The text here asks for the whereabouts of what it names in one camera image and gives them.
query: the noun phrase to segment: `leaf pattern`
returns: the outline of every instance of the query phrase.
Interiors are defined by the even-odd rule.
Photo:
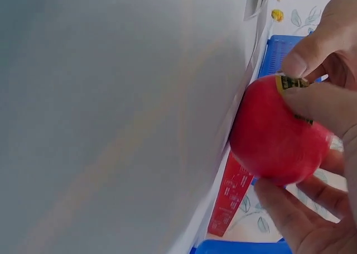
[[[239,208],[244,212],[247,213],[250,210],[250,201],[247,196],[245,196],[239,206]]]
[[[312,10],[310,11],[310,14],[308,15],[308,17],[305,20],[305,25],[312,24],[315,20],[320,18],[320,16],[321,16],[321,10],[317,9],[316,6],[313,7]]]
[[[262,233],[270,233],[269,224],[267,223],[266,219],[264,219],[263,217],[259,217],[257,224],[259,230]]]
[[[301,18],[299,16],[299,13],[297,12],[296,9],[294,9],[291,13],[291,22],[294,24],[296,27],[301,26]]]
[[[307,205],[307,195],[303,193],[300,189],[297,189],[297,197],[304,205]]]
[[[319,170],[316,170],[315,173],[314,173],[314,175],[315,175],[318,179],[322,180],[324,183],[328,183],[327,177],[326,177],[325,173],[324,173],[322,170],[320,170],[320,169],[319,169]]]

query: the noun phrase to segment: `blue plastic basket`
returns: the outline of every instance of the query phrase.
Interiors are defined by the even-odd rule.
[[[286,242],[277,243],[245,243],[206,240],[195,254],[292,254]]]
[[[301,39],[303,39],[302,36],[273,35],[267,42],[266,54],[258,77],[274,74],[281,70],[284,57]]]

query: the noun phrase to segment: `sticker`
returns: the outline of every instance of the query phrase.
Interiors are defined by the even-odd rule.
[[[282,94],[283,91],[288,88],[307,88],[309,86],[308,81],[306,81],[305,79],[289,78],[289,77],[285,76],[284,74],[277,74],[275,79],[276,79],[276,83],[277,83],[277,89],[280,94]],[[307,119],[305,117],[302,117],[302,116],[299,116],[296,114],[295,114],[295,117],[297,119],[304,120],[309,124],[313,123],[313,120],[311,120],[311,119]]]

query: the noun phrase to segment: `apple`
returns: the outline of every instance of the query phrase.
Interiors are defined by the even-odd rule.
[[[281,91],[306,87],[303,79],[281,74],[254,81],[244,93],[230,133],[236,160],[258,178],[282,186],[311,176],[326,157],[333,134],[295,115]]]

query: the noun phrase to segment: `refrigerator door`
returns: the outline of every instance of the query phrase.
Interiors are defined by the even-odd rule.
[[[0,252],[172,250],[246,84],[247,0],[0,1]]]

